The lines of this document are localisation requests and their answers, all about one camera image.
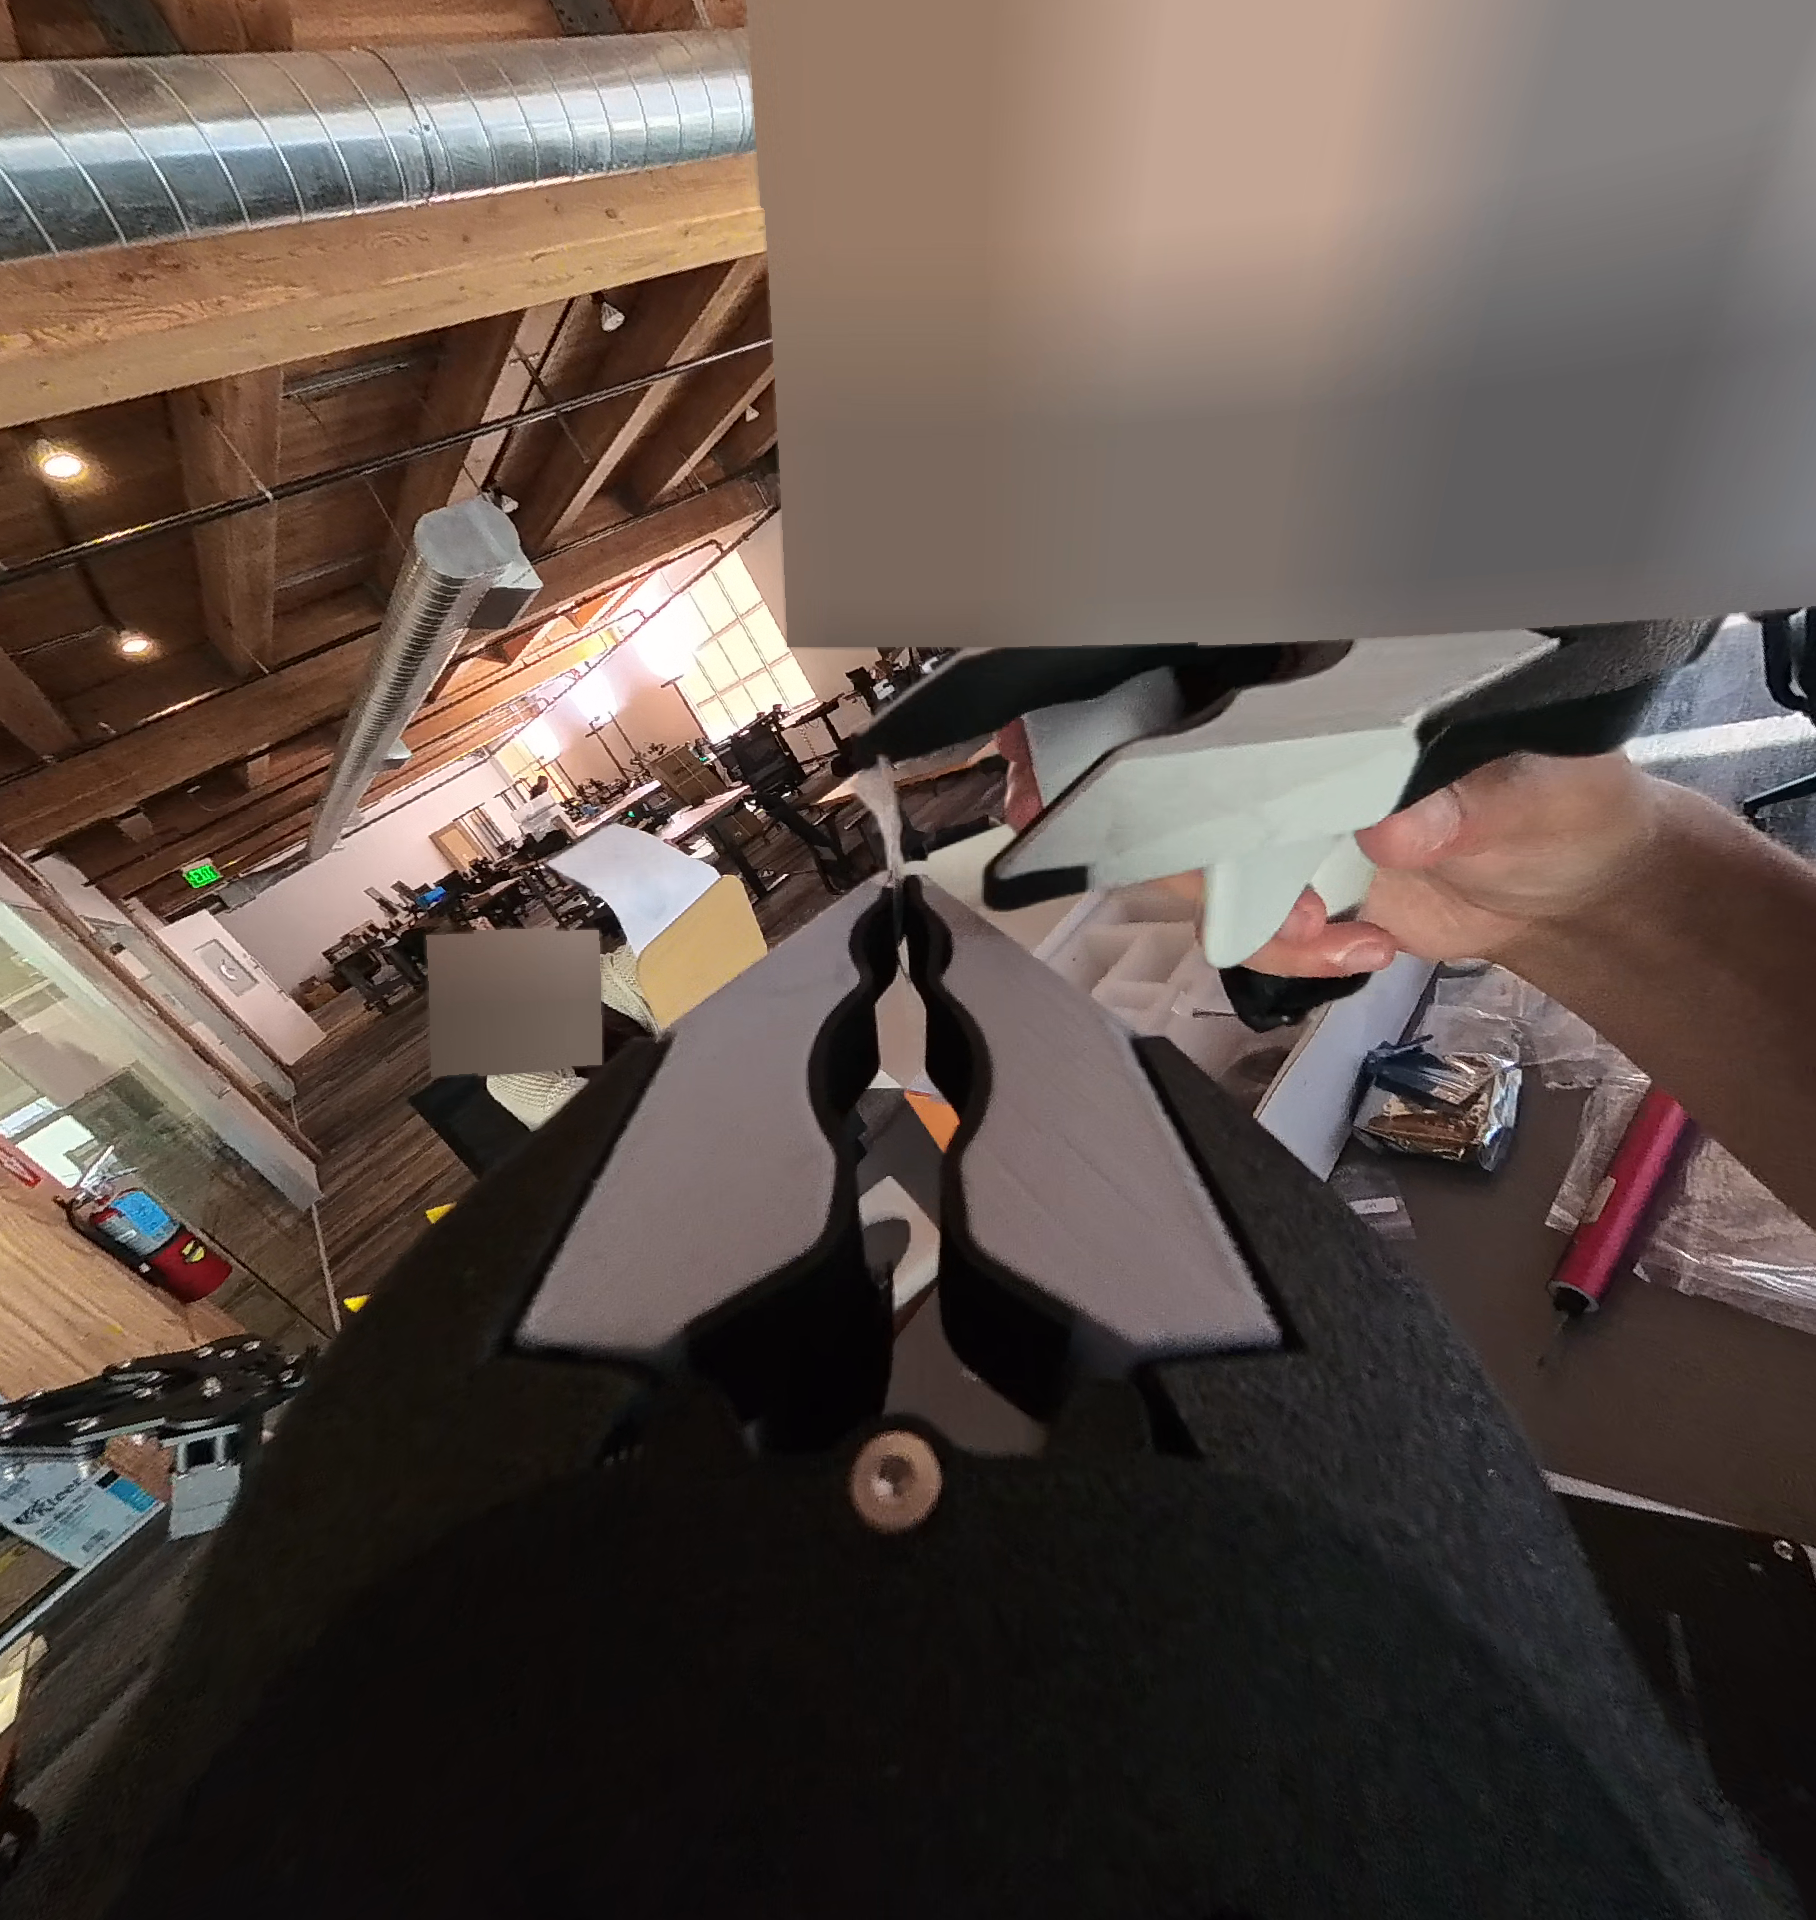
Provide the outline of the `clear plastic wrap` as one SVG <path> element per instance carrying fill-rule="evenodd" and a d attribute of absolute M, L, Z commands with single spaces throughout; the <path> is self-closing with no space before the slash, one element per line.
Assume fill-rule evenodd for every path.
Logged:
<path fill-rule="evenodd" d="M 1605 1174 L 1648 1082 L 1612 1046 L 1544 1062 L 1556 1091 L 1584 1091 L 1576 1145 L 1546 1223 L 1574 1235 L 1601 1206 Z M 1719 1145 L 1688 1126 L 1634 1235 L 1628 1271 L 1816 1336 L 1816 1235 Z"/>

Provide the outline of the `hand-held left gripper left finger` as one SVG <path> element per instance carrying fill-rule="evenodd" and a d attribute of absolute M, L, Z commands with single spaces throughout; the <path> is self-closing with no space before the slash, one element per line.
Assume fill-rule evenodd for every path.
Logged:
<path fill-rule="evenodd" d="M 886 1397 L 891 1290 L 857 1216 L 857 1107 L 895 979 L 870 882 L 679 1016 L 514 1342 L 717 1389 L 769 1448 L 828 1448 Z"/>

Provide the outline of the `black metal base plate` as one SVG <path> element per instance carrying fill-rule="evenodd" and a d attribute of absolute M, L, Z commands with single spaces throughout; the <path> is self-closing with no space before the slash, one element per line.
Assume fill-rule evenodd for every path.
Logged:
<path fill-rule="evenodd" d="M 1816 1572 L 1807 1549 L 1560 1491 L 1663 1711 L 1816 1915 Z"/>

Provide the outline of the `small clear plastic bag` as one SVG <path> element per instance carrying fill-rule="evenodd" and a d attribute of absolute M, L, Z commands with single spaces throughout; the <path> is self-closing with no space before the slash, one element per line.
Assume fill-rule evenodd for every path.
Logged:
<path fill-rule="evenodd" d="M 875 1009 L 879 1046 L 876 1085 L 894 1087 L 921 1098 L 922 1105 L 942 1098 L 924 1058 L 927 1016 L 921 996 L 910 979 L 905 932 L 902 919 L 902 886 L 905 876 L 904 813 L 898 792 L 895 766 L 886 756 L 849 774 L 849 791 L 869 813 L 876 849 L 879 876 L 889 889 L 894 910 L 895 977 Z"/>

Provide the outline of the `large silver air duct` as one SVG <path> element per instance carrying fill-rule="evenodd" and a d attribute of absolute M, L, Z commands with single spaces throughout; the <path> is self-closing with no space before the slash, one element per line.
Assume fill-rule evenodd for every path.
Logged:
<path fill-rule="evenodd" d="M 753 152 L 742 29 L 0 63 L 0 268 Z"/>

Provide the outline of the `stacked cardboard boxes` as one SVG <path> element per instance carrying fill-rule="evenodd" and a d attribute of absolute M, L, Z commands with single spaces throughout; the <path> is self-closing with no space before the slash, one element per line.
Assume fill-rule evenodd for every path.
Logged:
<path fill-rule="evenodd" d="M 0 1650 L 168 1515 L 111 1467 L 0 1463 Z"/>

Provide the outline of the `person's right hand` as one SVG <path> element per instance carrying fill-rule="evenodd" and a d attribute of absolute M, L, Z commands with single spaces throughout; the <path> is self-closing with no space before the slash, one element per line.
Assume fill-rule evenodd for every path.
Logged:
<path fill-rule="evenodd" d="M 1358 915 L 1339 921 L 1309 886 L 1249 968 L 1337 979 L 1402 953 L 1487 957 L 1549 988 L 1608 947 L 1662 817 L 1659 783 L 1624 756 L 1502 758 L 1364 828 Z"/>

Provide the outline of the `person's right forearm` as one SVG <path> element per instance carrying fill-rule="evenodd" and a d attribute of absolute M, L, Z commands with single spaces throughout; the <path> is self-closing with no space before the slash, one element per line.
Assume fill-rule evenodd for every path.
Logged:
<path fill-rule="evenodd" d="M 1712 1085 L 1816 1091 L 1816 869 L 1631 766 L 1631 849 L 1593 908 L 1603 1030 L 1698 1112 Z"/>

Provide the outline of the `orange cardboard box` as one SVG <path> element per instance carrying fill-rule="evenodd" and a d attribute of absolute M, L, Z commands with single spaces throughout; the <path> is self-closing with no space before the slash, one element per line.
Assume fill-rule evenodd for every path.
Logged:
<path fill-rule="evenodd" d="M 1044 899 L 1011 915 L 990 910 L 982 876 L 990 855 L 1011 838 L 1012 832 L 999 825 L 969 830 L 916 861 L 914 873 L 1035 956 L 1039 941 L 1087 894 Z M 644 830 L 614 825 L 598 828 L 558 851 L 550 869 L 600 899 L 617 919 L 635 951 L 641 991 L 658 1027 L 679 1020 L 747 972 L 767 949 L 738 876 L 722 875 Z M 1429 984 L 1430 964 L 1403 957 L 1361 980 L 1358 991 L 1364 1000 L 1358 1010 L 1318 1016 L 1313 1032 L 1290 1047 L 1250 1049 L 1221 1078 L 1188 1061 L 1249 1105 L 1256 1118 L 1323 1180 L 1350 1136 L 1364 1056 L 1402 1037 Z"/>

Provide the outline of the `red fire extinguisher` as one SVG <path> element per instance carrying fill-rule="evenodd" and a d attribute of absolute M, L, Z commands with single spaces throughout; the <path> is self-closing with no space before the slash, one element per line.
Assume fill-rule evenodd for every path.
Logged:
<path fill-rule="evenodd" d="M 210 1300 L 234 1273 L 228 1256 L 148 1189 L 84 1193 L 69 1222 L 136 1281 L 177 1304 Z"/>

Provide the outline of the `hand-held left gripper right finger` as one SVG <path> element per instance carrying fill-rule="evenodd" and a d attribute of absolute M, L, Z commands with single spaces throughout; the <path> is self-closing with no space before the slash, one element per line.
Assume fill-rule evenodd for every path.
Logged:
<path fill-rule="evenodd" d="M 902 882 L 902 956 L 943 1148 L 937 1306 L 1027 1419 L 1076 1387 L 1280 1350 L 1233 1226 L 1129 1032 L 939 884 Z"/>

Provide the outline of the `slim silver air duct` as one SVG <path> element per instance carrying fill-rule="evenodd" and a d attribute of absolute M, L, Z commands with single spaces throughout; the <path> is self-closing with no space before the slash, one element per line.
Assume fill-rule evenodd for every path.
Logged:
<path fill-rule="evenodd" d="M 346 718 L 326 788 L 306 841 L 317 861 L 356 821 L 369 787 L 401 749 L 401 736 L 458 645 L 514 626 L 541 582 L 508 513 L 490 495 L 417 519 L 408 560 L 388 596 L 369 677 Z"/>

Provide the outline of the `silver foil bag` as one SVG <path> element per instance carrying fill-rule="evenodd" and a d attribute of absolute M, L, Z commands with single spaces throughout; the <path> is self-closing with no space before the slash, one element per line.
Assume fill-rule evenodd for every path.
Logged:
<path fill-rule="evenodd" d="M 1514 1145 L 1518 1105 L 1513 1044 L 1449 1049 L 1421 1036 L 1361 1058 L 1350 1133 L 1381 1155 L 1496 1174 Z"/>

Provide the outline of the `red metal cylinder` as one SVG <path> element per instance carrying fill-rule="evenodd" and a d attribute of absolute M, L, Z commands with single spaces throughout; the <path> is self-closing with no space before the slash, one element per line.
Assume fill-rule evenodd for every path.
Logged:
<path fill-rule="evenodd" d="M 1616 1281 L 1631 1267 L 1693 1141 L 1693 1121 L 1671 1094 L 1656 1087 L 1640 1094 L 1546 1285 L 1562 1323 L 1601 1310 Z"/>

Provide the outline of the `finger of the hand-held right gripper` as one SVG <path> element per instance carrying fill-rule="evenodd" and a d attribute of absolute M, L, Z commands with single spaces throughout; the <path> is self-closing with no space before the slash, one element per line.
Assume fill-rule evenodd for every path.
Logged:
<path fill-rule="evenodd" d="M 1358 641 L 1326 670 L 1112 749 L 984 876 L 1012 910 L 1091 886 L 1280 855 L 1278 911 L 1321 860 L 1400 804 L 1435 712 L 1549 657 L 1533 630 Z"/>
<path fill-rule="evenodd" d="M 1253 683 L 1249 645 L 999 647 L 959 651 L 884 703 L 852 739 L 852 781 L 924 761 L 999 759 L 1001 813 L 1039 813 L 1114 746 Z"/>

